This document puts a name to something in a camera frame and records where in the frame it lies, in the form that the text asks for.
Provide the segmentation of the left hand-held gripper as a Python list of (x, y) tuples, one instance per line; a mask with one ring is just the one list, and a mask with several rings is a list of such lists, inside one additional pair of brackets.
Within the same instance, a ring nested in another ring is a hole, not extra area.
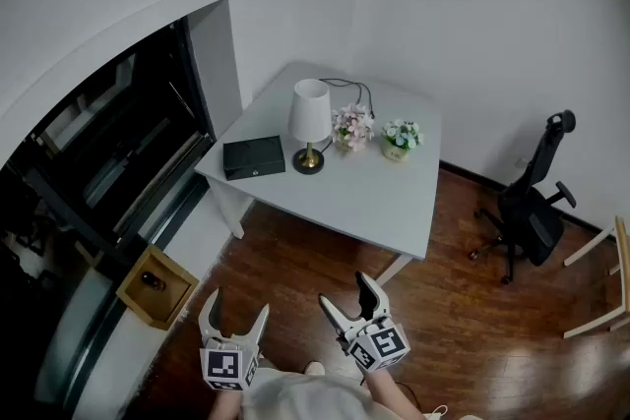
[(260, 311), (246, 334), (221, 335), (221, 288), (206, 300), (198, 317), (203, 346), (200, 349), (202, 377), (213, 390), (245, 391), (259, 368), (259, 345), (270, 314), (270, 305)]

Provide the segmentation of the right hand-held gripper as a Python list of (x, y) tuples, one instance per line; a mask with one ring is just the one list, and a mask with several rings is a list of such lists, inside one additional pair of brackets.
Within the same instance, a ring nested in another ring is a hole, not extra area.
[[(400, 362), (410, 352), (410, 344), (401, 324), (390, 317), (390, 301), (383, 288), (362, 271), (355, 273), (359, 288), (359, 317), (372, 323), (350, 339), (344, 336), (339, 343), (362, 373), (373, 373)], [(346, 335), (355, 328), (355, 320), (320, 293), (319, 306), (338, 335)]]

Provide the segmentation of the black storage box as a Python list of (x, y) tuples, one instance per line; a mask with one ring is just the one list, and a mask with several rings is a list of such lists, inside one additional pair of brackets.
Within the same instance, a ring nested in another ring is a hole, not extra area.
[(285, 172), (281, 138), (271, 136), (225, 143), (222, 167), (227, 180), (239, 180)]

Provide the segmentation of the person's right forearm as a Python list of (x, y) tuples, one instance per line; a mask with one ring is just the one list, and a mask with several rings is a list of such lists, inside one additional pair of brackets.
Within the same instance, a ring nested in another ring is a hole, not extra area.
[(363, 374), (375, 402), (403, 420), (426, 420), (420, 410), (405, 396), (386, 368)]

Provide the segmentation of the person's left forearm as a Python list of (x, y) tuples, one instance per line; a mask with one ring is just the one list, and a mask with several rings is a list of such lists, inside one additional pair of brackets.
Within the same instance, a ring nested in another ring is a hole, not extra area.
[(218, 391), (208, 420), (239, 420), (242, 401), (242, 390)]

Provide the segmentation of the white table leg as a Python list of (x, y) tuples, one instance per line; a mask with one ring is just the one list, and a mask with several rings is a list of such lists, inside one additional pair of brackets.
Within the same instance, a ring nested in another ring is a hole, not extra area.
[(393, 261), (391, 261), (390, 264), (377, 277), (376, 279), (377, 284), (380, 286), (383, 286), (411, 261), (412, 261), (412, 256), (405, 255), (405, 254), (397, 255), (396, 258)]
[(242, 219), (254, 204), (254, 199), (220, 181), (208, 179), (208, 183), (231, 234), (242, 239)]

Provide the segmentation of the yellow wooden box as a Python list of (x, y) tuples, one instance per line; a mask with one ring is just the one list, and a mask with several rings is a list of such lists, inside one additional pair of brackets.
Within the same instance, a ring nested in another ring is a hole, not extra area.
[[(141, 281), (141, 274), (146, 270), (165, 281), (164, 291), (153, 290)], [(150, 245), (124, 278), (116, 294), (148, 326), (169, 330), (198, 284), (198, 278), (161, 249)]]

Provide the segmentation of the person's white shirt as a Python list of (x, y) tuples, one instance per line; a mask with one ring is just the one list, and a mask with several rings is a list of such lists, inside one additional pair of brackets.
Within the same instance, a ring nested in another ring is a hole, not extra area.
[(242, 420), (399, 420), (357, 383), (273, 368), (257, 371), (243, 395)]

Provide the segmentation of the blue white flower pot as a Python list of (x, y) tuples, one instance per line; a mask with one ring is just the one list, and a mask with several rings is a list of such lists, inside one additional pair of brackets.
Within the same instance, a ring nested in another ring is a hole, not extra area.
[(413, 121), (387, 122), (382, 128), (382, 137), (382, 153), (394, 161), (407, 160), (410, 152), (424, 143), (424, 135)]

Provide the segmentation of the pink flower bouquet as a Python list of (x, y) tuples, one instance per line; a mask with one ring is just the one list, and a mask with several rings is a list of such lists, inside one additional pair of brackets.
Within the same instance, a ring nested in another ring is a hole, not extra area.
[(332, 111), (332, 141), (340, 150), (358, 152), (374, 137), (374, 119), (366, 105), (350, 103)]

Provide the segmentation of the black office chair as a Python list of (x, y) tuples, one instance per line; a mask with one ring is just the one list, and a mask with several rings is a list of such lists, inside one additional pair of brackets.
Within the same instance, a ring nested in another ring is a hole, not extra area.
[(577, 205), (572, 193), (560, 181), (556, 183), (557, 192), (548, 198), (536, 188), (536, 184), (547, 176), (562, 139), (575, 127), (576, 117), (569, 109), (548, 117), (525, 172), (500, 193), (497, 200), (499, 214), (494, 215), (485, 208), (473, 213), (477, 219), (487, 218), (498, 231), (498, 236), (470, 251), (468, 258), (473, 261), (489, 249), (506, 247), (508, 273), (501, 278), (504, 284), (513, 281), (517, 259), (527, 259), (539, 267), (558, 244), (564, 225), (553, 205), (561, 200), (567, 201), (571, 207)]

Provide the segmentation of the white shade table lamp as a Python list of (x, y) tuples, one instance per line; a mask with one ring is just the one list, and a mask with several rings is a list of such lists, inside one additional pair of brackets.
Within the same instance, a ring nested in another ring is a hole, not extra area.
[(330, 90), (326, 83), (306, 79), (294, 85), (288, 118), (290, 135), (305, 144), (293, 158), (293, 167), (301, 174), (314, 175), (324, 167), (324, 155), (314, 145), (325, 141), (332, 132)]

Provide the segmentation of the black window frame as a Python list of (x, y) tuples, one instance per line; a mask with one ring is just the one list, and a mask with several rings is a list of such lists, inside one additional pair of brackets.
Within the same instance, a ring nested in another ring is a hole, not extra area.
[(0, 166), (0, 420), (72, 420), (119, 285), (214, 139), (183, 18), (85, 78)]

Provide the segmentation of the light wooden frame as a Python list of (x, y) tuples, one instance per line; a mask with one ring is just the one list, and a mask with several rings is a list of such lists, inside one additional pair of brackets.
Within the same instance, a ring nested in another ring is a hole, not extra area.
[(621, 216), (616, 215), (614, 221), (607, 228), (565, 259), (563, 266), (569, 267), (573, 265), (578, 260), (588, 255), (596, 246), (611, 235), (614, 236), (616, 242), (618, 264), (615, 268), (610, 269), (608, 274), (619, 274), (621, 285), (620, 305), (605, 315), (584, 325), (565, 331), (563, 333), (564, 339), (569, 339), (607, 324), (609, 324), (609, 331), (619, 330), (626, 325), (630, 325), (630, 235), (626, 230), (624, 219)]

